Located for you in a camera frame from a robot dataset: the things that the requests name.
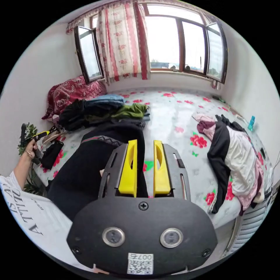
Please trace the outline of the person's left hand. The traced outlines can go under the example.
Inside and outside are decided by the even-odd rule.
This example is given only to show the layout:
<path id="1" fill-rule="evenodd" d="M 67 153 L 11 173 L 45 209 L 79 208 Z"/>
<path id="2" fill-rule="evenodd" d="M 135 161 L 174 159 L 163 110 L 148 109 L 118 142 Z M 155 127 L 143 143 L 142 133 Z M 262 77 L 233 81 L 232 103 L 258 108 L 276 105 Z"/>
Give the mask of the person's left hand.
<path id="1" fill-rule="evenodd" d="M 26 146 L 25 153 L 31 158 L 35 158 L 35 151 L 38 149 L 36 140 L 33 138 Z"/>

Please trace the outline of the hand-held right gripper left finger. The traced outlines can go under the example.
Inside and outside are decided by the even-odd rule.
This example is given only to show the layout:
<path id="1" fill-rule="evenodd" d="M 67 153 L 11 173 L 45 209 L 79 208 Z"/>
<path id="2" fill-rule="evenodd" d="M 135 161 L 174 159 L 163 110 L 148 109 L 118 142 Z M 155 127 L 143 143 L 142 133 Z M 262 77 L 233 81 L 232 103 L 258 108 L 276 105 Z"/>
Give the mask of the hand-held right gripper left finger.
<path id="1" fill-rule="evenodd" d="M 126 147 L 125 159 L 118 191 L 122 195 L 137 195 L 137 140 L 131 140 Z"/>

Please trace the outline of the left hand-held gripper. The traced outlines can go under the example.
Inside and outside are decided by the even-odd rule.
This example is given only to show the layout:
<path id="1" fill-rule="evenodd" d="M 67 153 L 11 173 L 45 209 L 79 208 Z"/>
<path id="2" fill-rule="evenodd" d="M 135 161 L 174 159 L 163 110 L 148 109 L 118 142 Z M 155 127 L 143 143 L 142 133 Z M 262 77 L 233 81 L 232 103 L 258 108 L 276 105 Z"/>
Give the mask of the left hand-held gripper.
<path id="1" fill-rule="evenodd" d="M 34 139 L 35 141 L 39 141 L 40 139 L 48 136 L 50 133 L 50 131 L 43 131 L 43 132 L 40 132 L 36 135 L 34 135 L 32 137 L 32 139 Z M 34 158 L 32 159 L 32 162 L 35 164 L 35 165 L 40 165 L 41 164 L 41 159 L 43 157 L 43 152 L 41 151 L 40 147 L 37 146 L 36 149 L 33 149 L 33 153 L 34 153 Z"/>

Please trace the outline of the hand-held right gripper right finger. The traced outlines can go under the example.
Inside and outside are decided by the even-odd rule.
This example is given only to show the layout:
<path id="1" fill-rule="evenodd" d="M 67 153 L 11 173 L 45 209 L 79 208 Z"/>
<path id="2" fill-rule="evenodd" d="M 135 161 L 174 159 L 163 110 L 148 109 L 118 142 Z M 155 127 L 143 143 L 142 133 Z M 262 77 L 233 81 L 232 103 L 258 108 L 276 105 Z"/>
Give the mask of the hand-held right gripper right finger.
<path id="1" fill-rule="evenodd" d="M 164 147 L 161 141 L 154 140 L 153 195 L 168 195 L 171 191 Z"/>

